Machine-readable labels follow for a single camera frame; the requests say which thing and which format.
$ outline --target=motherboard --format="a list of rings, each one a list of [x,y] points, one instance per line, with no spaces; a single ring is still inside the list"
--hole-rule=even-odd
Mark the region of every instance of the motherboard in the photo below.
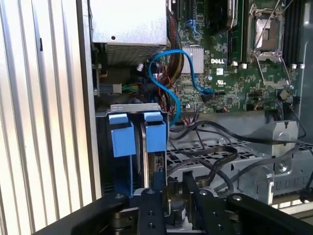
[[[273,109],[275,106],[261,105],[262,101],[297,96],[299,65],[286,64],[281,54],[271,58],[274,52],[282,53],[288,3],[279,1],[276,6],[277,0],[233,1],[233,27],[216,34],[216,27],[210,27],[210,16],[216,9],[209,7],[218,10],[219,6],[207,1],[210,0],[176,0],[172,4],[183,50],[193,56],[197,82],[214,90],[214,102],[203,107],[201,113]],[[275,7],[275,17],[270,17]],[[194,112],[203,103],[192,85],[186,61],[185,58],[182,75],[175,83],[184,113]]]

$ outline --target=blue plastic tab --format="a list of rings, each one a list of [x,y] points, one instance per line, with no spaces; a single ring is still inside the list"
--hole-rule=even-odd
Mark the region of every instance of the blue plastic tab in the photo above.
[[[110,125],[128,123],[127,114],[109,115],[109,123]]]
[[[111,130],[114,157],[136,154],[134,125],[128,120],[127,115],[110,115],[109,123],[114,125]]]
[[[160,112],[146,112],[143,116],[145,121],[163,121],[163,116]]]
[[[146,124],[146,151],[166,151],[166,124],[160,112],[144,113]]]

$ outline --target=cpu socket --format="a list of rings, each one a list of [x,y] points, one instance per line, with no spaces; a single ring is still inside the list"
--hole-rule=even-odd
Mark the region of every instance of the cpu socket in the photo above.
[[[281,51],[283,35],[282,21],[279,18],[269,19],[269,17],[270,15],[262,14],[261,17],[255,19],[253,45],[259,51]]]
[[[257,63],[263,84],[276,89],[281,89],[291,84],[288,70],[282,57],[283,22],[283,12],[280,7],[273,11],[273,9],[268,8],[258,9],[256,4],[251,6],[247,27],[248,39],[246,46],[248,60],[251,63]],[[261,64],[267,63],[269,60],[271,63],[280,64],[285,75],[283,79],[277,82],[267,81],[262,72]]]

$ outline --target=circuit chip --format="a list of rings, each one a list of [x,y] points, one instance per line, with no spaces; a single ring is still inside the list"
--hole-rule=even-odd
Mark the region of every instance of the circuit chip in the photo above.
[[[233,98],[228,97],[226,100],[226,104],[232,104],[233,103]]]

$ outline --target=ribbed metal side panel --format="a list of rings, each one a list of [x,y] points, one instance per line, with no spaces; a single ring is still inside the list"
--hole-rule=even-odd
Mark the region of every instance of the ribbed metal side panel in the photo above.
[[[0,234],[92,202],[75,0],[0,0]]]

